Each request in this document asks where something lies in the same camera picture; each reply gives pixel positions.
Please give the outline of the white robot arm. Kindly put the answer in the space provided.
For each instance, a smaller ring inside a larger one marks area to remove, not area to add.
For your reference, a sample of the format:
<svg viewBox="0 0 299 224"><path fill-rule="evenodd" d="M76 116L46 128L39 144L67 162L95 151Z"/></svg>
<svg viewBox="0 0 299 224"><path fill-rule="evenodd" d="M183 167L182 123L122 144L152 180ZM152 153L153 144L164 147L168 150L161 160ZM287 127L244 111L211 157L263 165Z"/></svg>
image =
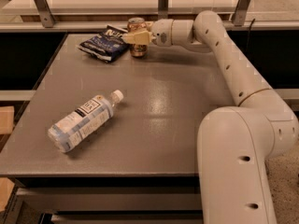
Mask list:
<svg viewBox="0 0 299 224"><path fill-rule="evenodd" d="M124 36L128 44L211 52L233 97L202 120L197 158L204 224L277 224L265 162L298 140L298 119L228 36L221 17L162 19Z"/></svg>

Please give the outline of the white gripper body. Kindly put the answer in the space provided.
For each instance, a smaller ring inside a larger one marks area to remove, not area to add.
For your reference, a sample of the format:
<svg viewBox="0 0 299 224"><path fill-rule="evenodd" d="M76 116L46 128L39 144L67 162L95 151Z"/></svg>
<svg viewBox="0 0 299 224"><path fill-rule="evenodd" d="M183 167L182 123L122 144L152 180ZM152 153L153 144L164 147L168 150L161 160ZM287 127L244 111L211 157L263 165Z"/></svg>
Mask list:
<svg viewBox="0 0 299 224"><path fill-rule="evenodd" d="M154 36L153 43L161 47L170 47L172 45L172 24L171 19L161 19L153 23L151 32Z"/></svg>

